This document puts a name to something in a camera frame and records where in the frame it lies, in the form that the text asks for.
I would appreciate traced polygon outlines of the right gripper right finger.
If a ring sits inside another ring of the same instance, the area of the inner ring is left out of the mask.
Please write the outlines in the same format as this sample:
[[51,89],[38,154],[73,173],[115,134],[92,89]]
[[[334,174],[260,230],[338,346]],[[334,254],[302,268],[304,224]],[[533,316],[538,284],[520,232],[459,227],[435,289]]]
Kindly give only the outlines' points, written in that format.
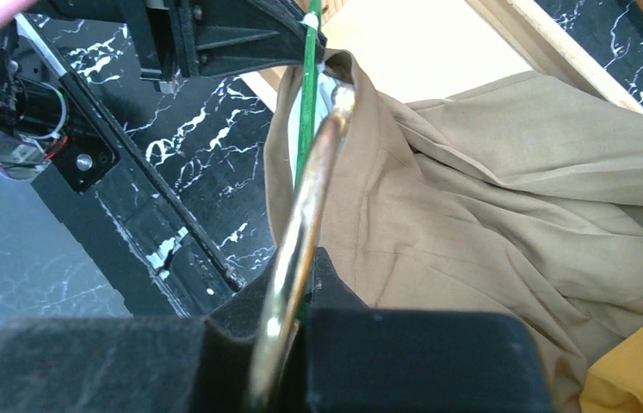
[[533,337],[514,317],[374,309],[326,250],[283,379],[286,412],[552,412]]

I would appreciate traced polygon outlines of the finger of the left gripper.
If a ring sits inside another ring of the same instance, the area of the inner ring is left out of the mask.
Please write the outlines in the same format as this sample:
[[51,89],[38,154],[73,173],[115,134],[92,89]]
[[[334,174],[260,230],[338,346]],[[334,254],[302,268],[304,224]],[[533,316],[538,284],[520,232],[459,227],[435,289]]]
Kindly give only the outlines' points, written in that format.
[[141,78],[171,93],[178,77],[224,78],[301,65],[309,27],[294,1],[119,1]]

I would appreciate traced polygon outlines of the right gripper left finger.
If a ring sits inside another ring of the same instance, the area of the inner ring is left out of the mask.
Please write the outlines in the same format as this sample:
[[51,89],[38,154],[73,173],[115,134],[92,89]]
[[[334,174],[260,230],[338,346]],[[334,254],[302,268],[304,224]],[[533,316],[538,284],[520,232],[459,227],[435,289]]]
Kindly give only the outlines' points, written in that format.
[[238,412],[268,276],[204,317],[0,326],[0,412]]

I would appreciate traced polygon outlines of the green hanger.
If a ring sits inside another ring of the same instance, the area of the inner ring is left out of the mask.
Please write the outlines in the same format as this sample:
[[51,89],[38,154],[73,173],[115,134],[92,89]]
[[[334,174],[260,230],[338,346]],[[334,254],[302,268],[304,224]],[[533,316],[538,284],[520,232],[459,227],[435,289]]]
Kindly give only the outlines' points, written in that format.
[[327,188],[355,106],[355,90],[341,85],[332,108],[315,122],[319,64],[315,43],[322,6],[312,1],[303,19],[307,27],[300,100],[294,204],[277,249],[260,312],[250,358],[244,412],[268,412],[305,313],[306,284],[312,268]]

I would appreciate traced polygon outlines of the brown skirt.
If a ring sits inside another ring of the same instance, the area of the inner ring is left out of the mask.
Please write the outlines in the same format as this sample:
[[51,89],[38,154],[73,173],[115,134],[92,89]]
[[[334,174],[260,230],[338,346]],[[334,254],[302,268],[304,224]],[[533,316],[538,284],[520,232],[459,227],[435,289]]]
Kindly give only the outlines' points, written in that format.
[[522,321],[554,406],[594,410],[592,365],[643,327],[643,115],[530,71],[441,100],[325,71],[356,105],[320,245],[372,307]]

